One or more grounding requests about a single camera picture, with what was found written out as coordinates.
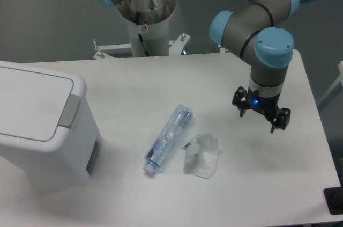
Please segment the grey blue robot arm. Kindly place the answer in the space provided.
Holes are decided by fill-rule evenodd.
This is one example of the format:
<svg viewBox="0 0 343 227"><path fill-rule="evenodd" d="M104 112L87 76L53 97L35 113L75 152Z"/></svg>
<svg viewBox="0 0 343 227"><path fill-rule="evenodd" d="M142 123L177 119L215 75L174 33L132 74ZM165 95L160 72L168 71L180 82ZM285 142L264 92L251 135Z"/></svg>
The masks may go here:
<svg viewBox="0 0 343 227"><path fill-rule="evenodd" d="M176 0L98 0L104 7L117 7L129 25L135 57L169 54L168 20ZM289 17L300 0L248 0L240 13L222 11L210 25L211 39L251 67L249 86L239 87L233 105L241 115L249 109L263 115L272 129L285 129L289 108L278 100L293 57L294 39L277 24Z"/></svg>

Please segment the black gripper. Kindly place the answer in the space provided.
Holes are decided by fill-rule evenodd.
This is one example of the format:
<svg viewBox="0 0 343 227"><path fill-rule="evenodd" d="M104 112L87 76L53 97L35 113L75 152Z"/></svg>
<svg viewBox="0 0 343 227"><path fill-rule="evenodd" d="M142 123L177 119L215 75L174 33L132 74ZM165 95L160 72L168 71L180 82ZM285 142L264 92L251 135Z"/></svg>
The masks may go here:
<svg viewBox="0 0 343 227"><path fill-rule="evenodd" d="M240 86L234 93L232 105L240 111L241 118L250 107L266 118L272 118L270 133L273 134L275 129L285 130L290 122L291 110L278 107L280 93L281 85L266 87L249 84L248 92Z"/></svg>

